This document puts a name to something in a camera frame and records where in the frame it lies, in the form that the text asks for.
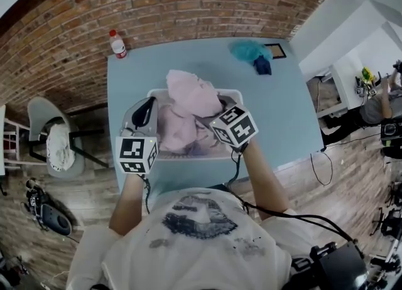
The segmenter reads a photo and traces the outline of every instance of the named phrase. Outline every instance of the person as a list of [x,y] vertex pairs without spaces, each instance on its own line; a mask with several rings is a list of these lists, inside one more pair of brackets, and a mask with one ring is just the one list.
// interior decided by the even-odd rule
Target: person
[[402,72],[401,60],[394,66],[389,81],[386,77],[381,78],[381,95],[374,96],[363,106],[348,110],[340,117],[325,117],[328,128],[340,127],[329,135],[321,131],[324,146],[343,140],[359,128],[378,126],[385,119],[402,115],[402,87],[396,83],[398,73]]
[[[243,156],[256,204],[294,214],[254,138]],[[109,228],[85,229],[67,290],[277,290],[292,258],[314,246],[309,224],[260,212],[258,225],[235,196],[215,188],[162,194],[142,219],[143,189],[128,175]]]

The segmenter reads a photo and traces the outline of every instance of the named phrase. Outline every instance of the light blue table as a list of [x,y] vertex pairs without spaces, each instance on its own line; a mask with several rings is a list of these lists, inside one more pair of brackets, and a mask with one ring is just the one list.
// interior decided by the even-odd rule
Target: light blue table
[[[128,57],[110,56],[107,64],[109,126],[115,158],[115,137],[124,113],[151,89],[166,88],[170,69],[192,72],[215,88],[238,89],[244,105],[259,128],[258,143],[272,167],[289,163],[323,147],[317,116],[303,75],[285,40],[287,58],[271,62],[273,75],[258,76],[253,67],[237,61],[228,46],[239,38],[188,40],[131,50]],[[125,174],[116,167],[120,189]],[[152,196],[186,187],[224,183],[235,173],[235,164],[220,161],[156,161],[149,181]],[[239,177],[247,176],[242,162]]]

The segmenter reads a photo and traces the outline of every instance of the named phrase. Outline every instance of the pink towel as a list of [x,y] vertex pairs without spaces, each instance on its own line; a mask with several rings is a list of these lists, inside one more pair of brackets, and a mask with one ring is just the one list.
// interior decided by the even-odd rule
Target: pink towel
[[170,70],[166,79],[169,96],[175,102],[159,109],[160,150],[185,153],[185,148],[194,142],[202,149],[213,146],[213,133],[201,124],[196,126],[194,117],[210,117],[222,111],[212,84],[180,70]]

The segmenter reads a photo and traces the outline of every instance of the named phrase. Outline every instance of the cable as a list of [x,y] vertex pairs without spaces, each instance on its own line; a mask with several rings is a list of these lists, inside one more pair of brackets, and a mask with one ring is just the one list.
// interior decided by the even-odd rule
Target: cable
[[54,278],[57,278],[58,276],[61,276],[62,274],[69,273],[69,272],[70,272],[70,271],[63,271],[63,272],[61,272],[61,273],[58,273],[58,274],[56,274],[55,276],[53,276],[53,277],[51,277],[51,278],[49,278],[49,279],[47,279],[47,280],[42,281],[41,284],[49,283],[49,282],[52,281]]
[[357,138],[357,139],[354,139],[353,141],[349,141],[349,142],[340,142],[340,143],[338,143],[338,144],[327,145],[327,147],[336,146],[336,145],[346,145],[346,144],[350,144],[351,142],[361,141],[361,140],[363,140],[363,139],[370,138],[370,137],[374,137],[374,136],[377,136],[377,135],[380,135],[380,134],[381,134],[381,133],[379,132],[378,134],[370,135],[370,136],[363,137],[363,138]]
[[324,184],[324,183],[322,183],[322,182],[320,181],[320,179],[318,178],[317,173],[315,172],[315,168],[314,168],[314,164],[313,164],[313,155],[312,155],[312,154],[310,154],[310,160],[312,161],[312,168],[313,168],[313,172],[314,172],[315,178],[317,179],[317,181],[318,181],[322,186],[327,186],[327,185],[329,185],[329,184],[331,183],[331,181],[332,181],[332,176],[334,175],[334,168],[333,168],[333,166],[332,166],[332,160],[329,158],[329,156],[328,156],[327,154],[325,154],[324,152],[321,152],[321,153],[324,154],[324,155],[326,155],[326,157],[329,159],[329,161],[330,161],[330,163],[331,163],[331,177],[330,177],[328,183]]
[[391,163],[399,163],[402,162],[402,159],[400,161],[392,161],[392,162],[387,162],[386,164],[391,164]]
[[317,108],[315,109],[315,112],[318,112],[318,107],[320,106],[320,82],[321,79],[317,82]]
[[68,235],[64,235],[66,238],[70,239],[71,241],[74,241],[75,243],[80,243],[79,241],[73,239],[72,237],[69,237]]
[[[261,212],[267,213],[269,215],[272,215],[272,216],[283,217],[283,218],[295,218],[297,220],[301,220],[301,221],[304,221],[306,223],[317,225],[319,227],[324,228],[325,230],[331,231],[331,232],[343,237],[348,242],[353,242],[355,244],[355,246],[356,246],[356,249],[359,251],[361,257],[364,257],[363,253],[361,252],[361,250],[358,248],[358,246],[356,244],[357,241],[352,239],[352,237],[350,237],[349,234],[347,234],[337,224],[333,223],[333,221],[329,220],[326,217],[321,217],[320,215],[290,215],[290,214],[285,214],[285,213],[280,213],[280,212],[276,212],[276,211],[267,210],[267,209],[265,209],[263,207],[259,207],[258,205],[250,204],[249,202],[244,201],[239,195],[235,194],[231,189],[231,183],[233,181],[235,181],[237,179],[237,176],[239,175],[240,157],[241,157],[241,154],[242,154],[243,151],[244,151],[244,149],[239,153],[239,157],[237,158],[237,162],[236,162],[236,173],[233,176],[233,178],[231,178],[229,180],[229,182],[227,183],[227,186],[228,186],[229,191],[241,202],[242,206],[247,208],[247,212],[248,212],[248,208],[250,207],[250,208],[254,208],[254,209],[258,210],[258,211],[261,211]],[[322,221],[328,223],[329,225],[331,225],[333,228],[326,227],[326,226],[324,226],[324,225],[322,225],[320,223],[307,220],[307,218],[315,218],[315,219],[322,220]]]
[[146,211],[149,214],[148,198],[149,198],[149,195],[151,194],[151,184],[149,183],[149,179],[145,178],[145,176],[144,177],[140,176],[140,177],[143,179],[143,181],[145,183],[145,187],[144,187],[144,188],[146,188],[145,207],[146,207]]
[[231,158],[232,158],[232,161],[233,161],[235,164],[237,164],[236,161],[235,161],[234,158],[233,158],[233,153],[234,153],[234,149],[232,149]]

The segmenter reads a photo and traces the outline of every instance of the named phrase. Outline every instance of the blue cloth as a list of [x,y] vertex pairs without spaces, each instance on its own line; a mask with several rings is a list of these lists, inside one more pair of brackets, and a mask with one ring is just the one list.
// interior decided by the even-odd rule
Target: blue cloth
[[254,68],[259,75],[272,75],[271,64],[263,56],[259,56],[255,59]]
[[252,40],[239,40],[231,45],[231,53],[238,60],[244,62],[254,62],[260,56],[267,61],[272,60],[273,55],[271,49]]
[[240,61],[252,63],[259,75],[272,75],[269,61],[273,55],[266,46],[252,40],[240,40],[231,45],[231,53]]

